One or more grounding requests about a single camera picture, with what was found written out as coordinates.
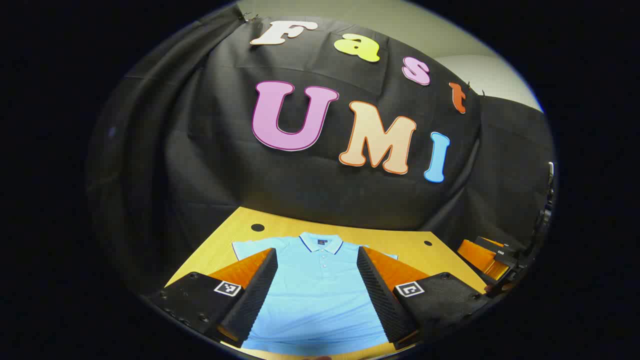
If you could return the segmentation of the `light blue polo T-shirt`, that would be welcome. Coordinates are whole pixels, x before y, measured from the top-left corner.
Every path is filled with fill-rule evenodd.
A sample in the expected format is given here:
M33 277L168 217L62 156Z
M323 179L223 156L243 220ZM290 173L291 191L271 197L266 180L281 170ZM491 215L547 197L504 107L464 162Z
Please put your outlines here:
M304 232L231 246L238 260L272 248L278 262L243 349L320 357L388 342L357 266L359 244Z

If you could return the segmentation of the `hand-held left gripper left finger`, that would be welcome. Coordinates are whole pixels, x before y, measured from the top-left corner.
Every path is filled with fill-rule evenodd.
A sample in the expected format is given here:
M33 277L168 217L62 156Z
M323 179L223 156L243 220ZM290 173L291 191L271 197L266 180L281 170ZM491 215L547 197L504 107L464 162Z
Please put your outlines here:
M204 337L241 347L277 269L277 251L268 248L208 275L189 272L148 300Z

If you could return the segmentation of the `black backdrop cloth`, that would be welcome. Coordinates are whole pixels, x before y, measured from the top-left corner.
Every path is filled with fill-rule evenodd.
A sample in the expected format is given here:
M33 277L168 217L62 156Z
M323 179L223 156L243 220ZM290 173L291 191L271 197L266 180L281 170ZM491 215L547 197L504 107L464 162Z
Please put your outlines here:
M543 112L482 95L399 39L313 16L211 13L154 48L102 111L94 228L125 284L158 291L235 210L529 248L557 160Z

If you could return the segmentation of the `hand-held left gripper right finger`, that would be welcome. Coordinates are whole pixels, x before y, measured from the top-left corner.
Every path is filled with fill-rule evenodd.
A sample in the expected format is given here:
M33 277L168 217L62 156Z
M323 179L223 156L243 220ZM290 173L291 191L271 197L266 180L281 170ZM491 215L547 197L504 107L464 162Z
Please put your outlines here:
M372 248L359 248L356 264L396 350L446 337L490 303L489 296L450 272L428 275Z

